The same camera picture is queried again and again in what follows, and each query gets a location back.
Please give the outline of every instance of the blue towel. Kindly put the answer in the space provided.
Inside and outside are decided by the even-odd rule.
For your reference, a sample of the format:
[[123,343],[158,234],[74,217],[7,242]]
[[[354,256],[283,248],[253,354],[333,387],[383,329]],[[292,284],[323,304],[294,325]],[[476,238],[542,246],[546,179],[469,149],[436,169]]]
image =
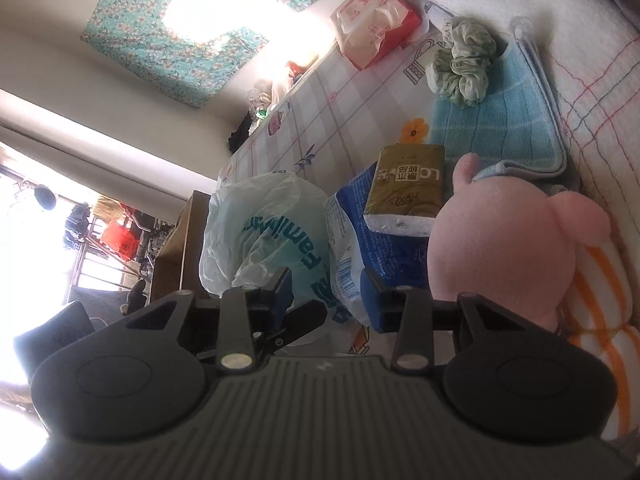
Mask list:
[[514,23],[511,42],[489,70],[487,96],[479,105],[457,108],[446,97],[437,98],[428,142],[445,147],[447,197],[453,168],[465,153],[481,158],[475,180],[553,178],[566,167],[558,108],[529,26]]

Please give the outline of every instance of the red and white package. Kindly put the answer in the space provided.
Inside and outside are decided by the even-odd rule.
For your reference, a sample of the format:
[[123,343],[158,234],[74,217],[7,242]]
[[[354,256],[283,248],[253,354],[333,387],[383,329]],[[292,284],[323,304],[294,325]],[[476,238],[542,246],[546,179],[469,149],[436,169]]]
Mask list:
[[398,46],[422,19],[404,0],[346,0],[331,22],[342,54],[364,70]]

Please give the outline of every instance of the white blanket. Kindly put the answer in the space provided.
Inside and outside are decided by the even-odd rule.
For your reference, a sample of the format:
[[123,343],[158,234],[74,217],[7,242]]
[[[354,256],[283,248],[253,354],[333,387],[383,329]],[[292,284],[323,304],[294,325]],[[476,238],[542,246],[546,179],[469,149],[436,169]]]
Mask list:
[[564,142],[588,195],[607,209],[640,304],[640,35],[610,0],[432,0],[506,37],[534,23]]

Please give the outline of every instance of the teal floral fabric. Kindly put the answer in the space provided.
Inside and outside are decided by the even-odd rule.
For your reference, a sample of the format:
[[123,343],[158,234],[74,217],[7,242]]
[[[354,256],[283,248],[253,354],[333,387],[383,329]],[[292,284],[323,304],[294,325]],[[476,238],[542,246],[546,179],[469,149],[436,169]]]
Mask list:
[[[205,43],[180,38],[162,22],[171,1],[100,0],[81,39],[161,92],[199,108],[267,39],[246,27]],[[278,1],[303,10],[316,0]]]

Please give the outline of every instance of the pink stuffed animal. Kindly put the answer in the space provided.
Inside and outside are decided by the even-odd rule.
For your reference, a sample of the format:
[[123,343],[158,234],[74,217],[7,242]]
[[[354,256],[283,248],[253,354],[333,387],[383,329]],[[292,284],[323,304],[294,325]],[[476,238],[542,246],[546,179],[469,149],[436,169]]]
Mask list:
[[548,197],[512,176],[472,182],[478,168],[475,153],[460,158],[454,195],[435,219],[427,252],[431,293],[436,300],[482,294],[553,331],[574,278],[575,244],[606,241],[609,217],[579,193]]

